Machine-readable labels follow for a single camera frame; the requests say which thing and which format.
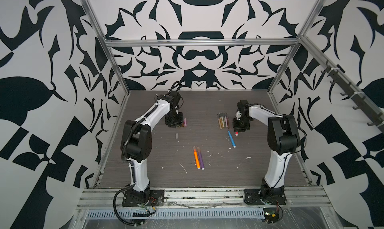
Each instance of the black bracket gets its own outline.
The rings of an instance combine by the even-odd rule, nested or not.
[[[166,125],[172,128],[176,128],[176,126],[181,126],[184,120],[183,112],[174,113],[174,114],[170,114],[170,113],[171,112],[169,112],[165,116]]]
[[[284,186],[280,188],[270,188],[263,178],[260,189],[245,189],[244,202],[247,205],[285,205]]]
[[[150,190],[147,187],[144,192],[138,192],[131,189],[124,193],[121,206],[132,207],[147,202],[149,202],[149,206],[160,206],[164,202],[164,190]]]

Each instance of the wall hook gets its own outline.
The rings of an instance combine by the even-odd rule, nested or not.
[[[326,70],[328,70],[328,69],[331,70],[331,67],[328,65],[328,61],[327,61],[326,65],[327,65],[327,68],[325,68],[323,71],[321,71],[322,74],[324,74],[326,72]]]
[[[374,125],[376,125],[376,122],[372,122],[372,123],[369,123],[369,122],[368,122],[367,125],[368,125],[368,126],[374,126]]]

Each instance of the purple marker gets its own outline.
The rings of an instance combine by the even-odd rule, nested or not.
[[[199,161],[200,161],[200,167],[202,170],[204,170],[204,162],[203,162],[203,157],[201,156],[201,151],[200,147],[197,147],[197,155],[199,156]]]

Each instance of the orange marker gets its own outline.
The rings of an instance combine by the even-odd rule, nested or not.
[[[200,169],[200,163],[199,163],[199,158],[197,157],[196,146],[193,147],[193,153],[195,154],[196,166],[198,169]]]

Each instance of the marker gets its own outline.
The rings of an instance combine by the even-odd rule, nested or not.
[[[196,146],[193,147],[193,153],[195,154],[196,166],[198,169],[200,169],[200,163],[199,163],[199,159],[197,157]]]
[[[221,130],[223,127],[221,127],[220,116],[218,114],[217,114],[217,120],[218,120],[218,126],[220,127],[220,130]]]
[[[229,138],[231,139],[231,142],[232,142],[232,146],[233,146],[233,148],[236,148],[235,142],[233,141],[233,138],[232,138],[231,132],[229,132],[229,130],[228,130],[228,135],[229,135]]]
[[[199,161],[201,165],[201,169],[204,170],[204,162],[203,162],[203,157],[201,155],[200,147],[197,147],[197,155],[199,156]]]
[[[228,127],[227,114],[225,114],[224,121],[225,121],[225,127]]]
[[[227,117],[227,128],[229,129],[229,119],[228,119],[228,114],[225,114],[226,115],[226,117]]]
[[[224,117],[223,117],[223,113],[221,113],[221,122],[222,122],[222,125],[223,125],[223,128],[225,128],[225,122],[224,122]]]

